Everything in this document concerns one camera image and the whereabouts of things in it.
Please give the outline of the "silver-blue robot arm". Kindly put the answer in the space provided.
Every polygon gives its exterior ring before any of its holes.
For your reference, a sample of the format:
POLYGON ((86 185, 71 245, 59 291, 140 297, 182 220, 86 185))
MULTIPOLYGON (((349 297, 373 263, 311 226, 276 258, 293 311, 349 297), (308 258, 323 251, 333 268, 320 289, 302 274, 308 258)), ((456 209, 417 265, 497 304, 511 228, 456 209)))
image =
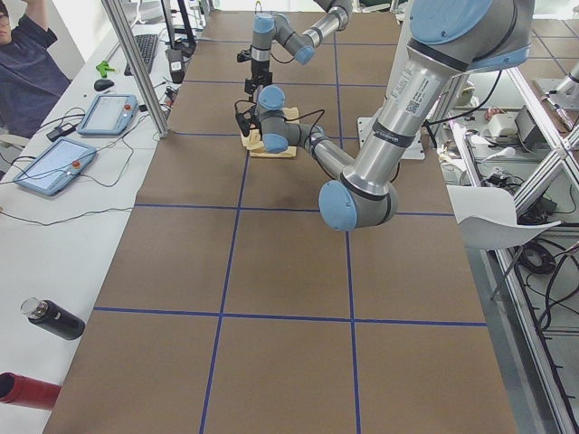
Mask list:
POLYGON ((237 62, 251 62, 251 77, 245 80, 244 92, 253 100, 259 87, 272 84, 271 46, 277 42, 298 63, 307 64, 315 50, 333 32, 343 31, 350 21, 351 1, 317 1, 326 15, 302 33, 291 26, 284 14, 258 13, 253 17, 252 44, 237 54, 237 62))
POLYGON ((338 231, 377 226, 397 211, 389 177, 412 144, 447 82, 472 71, 501 71, 525 62, 532 1, 416 1, 406 22, 408 60, 377 111, 357 156, 336 146, 321 127, 290 123, 283 91, 264 87, 255 116, 267 151, 303 147, 330 176, 318 195, 324 222, 338 231))

